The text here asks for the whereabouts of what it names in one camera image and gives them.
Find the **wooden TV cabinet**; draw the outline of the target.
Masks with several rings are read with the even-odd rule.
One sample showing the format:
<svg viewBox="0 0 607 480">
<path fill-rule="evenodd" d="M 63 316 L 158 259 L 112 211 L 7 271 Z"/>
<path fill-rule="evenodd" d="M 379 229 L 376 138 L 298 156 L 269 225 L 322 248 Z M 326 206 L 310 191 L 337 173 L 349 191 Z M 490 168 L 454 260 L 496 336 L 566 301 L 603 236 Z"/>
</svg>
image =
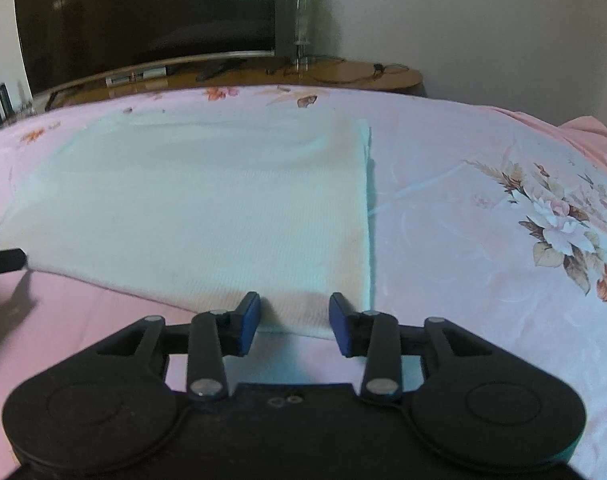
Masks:
<svg viewBox="0 0 607 480">
<path fill-rule="evenodd" d="M 214 62 L 186 62 L 172 65 L 166 77 L 135 84 L 107 87 L 95 78 L 64 90 L 50 92 L 46 110 L 135 96 L 141 93 L 199 89 L 206 96 L 214 88 L 254 86 L 303 86 L 369 90 L 425 96 L 421 72 L 403 64 L 352 61 L 346 58 L 313 58 L 309 70 L 298 75 L 289 58 L 244 58 Z"/>
</svg>

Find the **silver set-top box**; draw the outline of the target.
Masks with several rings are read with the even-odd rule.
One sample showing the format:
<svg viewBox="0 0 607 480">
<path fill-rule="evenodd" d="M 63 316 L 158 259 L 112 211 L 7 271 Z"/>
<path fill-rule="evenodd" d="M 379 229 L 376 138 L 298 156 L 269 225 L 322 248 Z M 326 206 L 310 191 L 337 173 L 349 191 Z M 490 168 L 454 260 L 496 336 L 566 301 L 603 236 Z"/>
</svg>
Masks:
<svg viewBox="0 0 607 480">
<path fill-rule="evenodd" d="M 121 86 L 121 84 L 135 84 L 139 81 L 146 81 L 156 78 L 166 77 L 166 67 L 148 67 L 143 70 L 131 70 L 128 73 L 114 74 L 105 78 L 107 87 Z"/>
</svg>

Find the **black thermos bottle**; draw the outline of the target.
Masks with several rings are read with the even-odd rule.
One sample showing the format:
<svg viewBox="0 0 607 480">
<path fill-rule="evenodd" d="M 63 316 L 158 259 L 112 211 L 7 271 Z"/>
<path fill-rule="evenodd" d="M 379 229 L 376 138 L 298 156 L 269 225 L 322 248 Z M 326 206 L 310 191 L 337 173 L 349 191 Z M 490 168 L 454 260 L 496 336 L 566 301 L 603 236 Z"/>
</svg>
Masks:
<svg viewBox="0 0 607 480">
<path fill-rule="evenodd" d="M 0 84 L 0 104 L 2 104 L 5 118 L 12 118 L 14 116 L 14 108 L 12 107 L 12 101 L 10 100 L 6 84 Z"/>
</svg>

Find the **black curved television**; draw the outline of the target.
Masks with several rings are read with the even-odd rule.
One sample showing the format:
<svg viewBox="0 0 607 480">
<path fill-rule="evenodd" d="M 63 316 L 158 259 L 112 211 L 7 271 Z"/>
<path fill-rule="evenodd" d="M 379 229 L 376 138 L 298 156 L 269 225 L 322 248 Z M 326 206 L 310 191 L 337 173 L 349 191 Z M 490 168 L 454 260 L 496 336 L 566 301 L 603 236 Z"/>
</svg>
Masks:
<svg viewBox="0 0 607 480">
<path fill-rule="evenodd" d="M 15 12 L 34 94 L 130 66 L 276 46 L 275 0 L 15 0 Z"/>
</svg>

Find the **light green cloth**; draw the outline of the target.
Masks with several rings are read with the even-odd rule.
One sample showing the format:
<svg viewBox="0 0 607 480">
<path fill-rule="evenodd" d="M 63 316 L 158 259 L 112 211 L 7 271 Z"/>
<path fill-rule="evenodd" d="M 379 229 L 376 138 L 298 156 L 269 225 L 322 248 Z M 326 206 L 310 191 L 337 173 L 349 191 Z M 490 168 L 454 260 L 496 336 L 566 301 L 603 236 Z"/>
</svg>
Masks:
<svg viewBox="0 0 607 480">
<path fill-rule="evenodd" d="M 31 269 L 194 312 L 247 292 L 326 337 L 371 303 L 371 129 L 326 107 L 114 114 L 36 166 L 0 218 Z"/>
</svg>

